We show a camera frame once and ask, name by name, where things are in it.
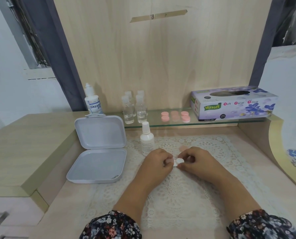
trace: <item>sleeve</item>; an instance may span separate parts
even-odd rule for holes
[[[110,211],[107,215],[92,219],[84,228],[79,239],[141,239],[138,224],[126,214]]]
[[[285,218],[255,210],[240,216],[227,227],[230,238],[296,239],[296,229]]]

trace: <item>white lace tablecloth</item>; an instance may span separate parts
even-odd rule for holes
[[[236,176],[254,199],[268,213],[289,218],[277,199],[256,175],[251,166],[226,136],[155,138],[156,147],[178,155],[179,147],[196,146],[208,150],[229,172]],[[134,178],[144,156],[138,139],[128,140],[127,158],[122,178],[112,184],[93,184],[89,198],[79,208],[82,224],[112,209]],[[222,227],[225,217],[219,192],[210,183],[174,168],[169,176],[150,193],[142,215],[142,229],[209,229]]]

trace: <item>white cap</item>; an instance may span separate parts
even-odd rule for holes
[[[137,91],[137,94],[138,94],[138,95],[145,96],[145,91],[144,91],[144,90],[138,90],[138,91]]]
[[[136,95],[136,101],[138,103],[143,103],[144,102],[144,97],[142,95]]]
[[[122,103],[128,104],[129,103],[129,96],[122,96]]]
[[[130,90],[125,91],[125,95],[129,96],[129,99],[132,97],[132,95],[131,95],[131,91],[130,91]]]
[[[95,94],[94,88],[89,83],[86,83],[84,91],[86,96],[93,96]]]
[[[149,134],[149,133],[150,133],[149,122],[143,122],[143,134]]]

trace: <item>tape strip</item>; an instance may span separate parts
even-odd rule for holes
[[[188,12],[187,9],[184,9],[184,10],[179,10],[179,11],[163,12],[163,13],[157,13],[157,14],[152,14],[152,15],[133,17],[130,20],[130,22],[136,23],[136,22],[165,18],[165,17],[182,16],[182,15],[185,15],[187,12]]]

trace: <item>person's right hand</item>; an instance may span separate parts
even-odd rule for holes
[[[230,173],[207,151],[191,147],[178,155],[184,163],[178,164],[178,169],[197,175],[199,178],[217,184]]]

